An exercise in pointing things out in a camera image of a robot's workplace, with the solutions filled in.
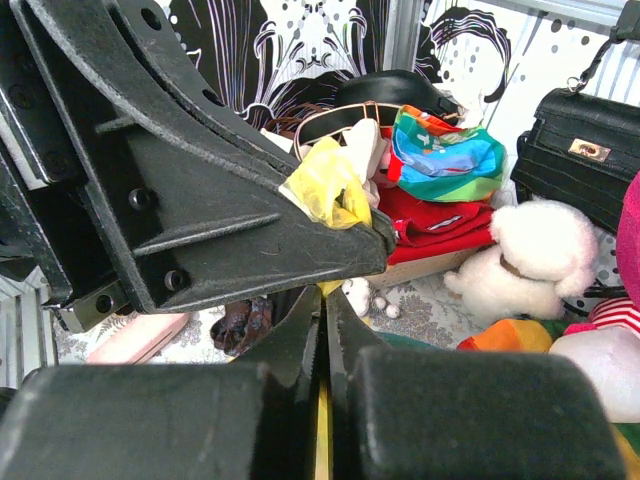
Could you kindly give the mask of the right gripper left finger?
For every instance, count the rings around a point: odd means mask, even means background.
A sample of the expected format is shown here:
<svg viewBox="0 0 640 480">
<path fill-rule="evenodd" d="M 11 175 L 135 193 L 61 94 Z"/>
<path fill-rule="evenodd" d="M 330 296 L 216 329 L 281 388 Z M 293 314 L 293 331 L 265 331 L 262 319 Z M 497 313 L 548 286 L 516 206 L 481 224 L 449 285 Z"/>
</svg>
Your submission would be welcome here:
<svg viewBox="0 0 640 480">
<path fill-rule="evenodd" d="M 226 364 L 42 370 L 1 422 L 5 479 L 310 479 L 321 295 Z"/>
</svg>

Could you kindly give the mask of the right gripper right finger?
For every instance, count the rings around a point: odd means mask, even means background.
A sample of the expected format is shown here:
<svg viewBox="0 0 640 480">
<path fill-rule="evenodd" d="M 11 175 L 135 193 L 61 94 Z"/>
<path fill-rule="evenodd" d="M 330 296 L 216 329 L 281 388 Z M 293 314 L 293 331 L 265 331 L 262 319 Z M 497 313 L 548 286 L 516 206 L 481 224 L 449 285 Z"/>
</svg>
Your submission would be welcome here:
<svg viewBox="0 0 640 480">
<path fill-rule="evenodd" d="M 623 479 L 590 382 L 555 355 L 385 342 L 326 300 L 336 479 Z"/>
</svg>

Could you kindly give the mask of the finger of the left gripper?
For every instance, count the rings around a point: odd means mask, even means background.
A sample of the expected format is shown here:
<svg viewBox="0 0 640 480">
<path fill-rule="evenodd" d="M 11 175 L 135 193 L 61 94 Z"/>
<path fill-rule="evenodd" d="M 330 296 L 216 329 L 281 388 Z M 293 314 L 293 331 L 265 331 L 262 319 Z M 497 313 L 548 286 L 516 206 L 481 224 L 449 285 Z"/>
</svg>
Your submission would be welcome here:
<svg viewBox="0 0 640 480">
<path fill-rule="evenodd" d="M 334 230 L 278 190 L 292 156 L 153 134 L 108 134 L 88 150 L 87 201 L 117 276 L 144 313 L 176 313 L 376 274 L 389 219 Z"/>
</svg>

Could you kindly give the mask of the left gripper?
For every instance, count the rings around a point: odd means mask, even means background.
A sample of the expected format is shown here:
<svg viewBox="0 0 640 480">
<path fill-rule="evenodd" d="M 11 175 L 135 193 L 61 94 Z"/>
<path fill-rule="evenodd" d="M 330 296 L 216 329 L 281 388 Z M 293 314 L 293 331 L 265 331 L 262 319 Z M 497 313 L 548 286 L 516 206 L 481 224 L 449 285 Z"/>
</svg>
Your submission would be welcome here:
<svg viewBox="0 0 640 480">
<path fill-rule="evenodd" d="M 297 162 L 220 106 L 153 1 L 31 1 L 63 54 L 117 108 L 169 144 L 238 175 Z M 79 196 L 86 180 L 9 2 L 1 4 L 1 274 L 40 268 L 45 309 L 73 333 L 128 306 Z"/>
</svg>

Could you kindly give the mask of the yellow trash bag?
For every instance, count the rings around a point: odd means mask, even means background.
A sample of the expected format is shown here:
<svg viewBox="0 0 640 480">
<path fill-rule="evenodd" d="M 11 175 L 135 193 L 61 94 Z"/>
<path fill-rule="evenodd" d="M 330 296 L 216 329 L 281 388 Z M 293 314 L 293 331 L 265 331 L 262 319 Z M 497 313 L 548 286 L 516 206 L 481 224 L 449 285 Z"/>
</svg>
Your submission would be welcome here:
<svg viewBox="0 0 640 480">
<path fill-rule="evenodd" d="M 372 226 L 372 215 L 363 181 L 350 158 L 331 137 L 321 138 L 278 191 L 312 222 L 345 230 L 363 223 Z"/>
</svg>

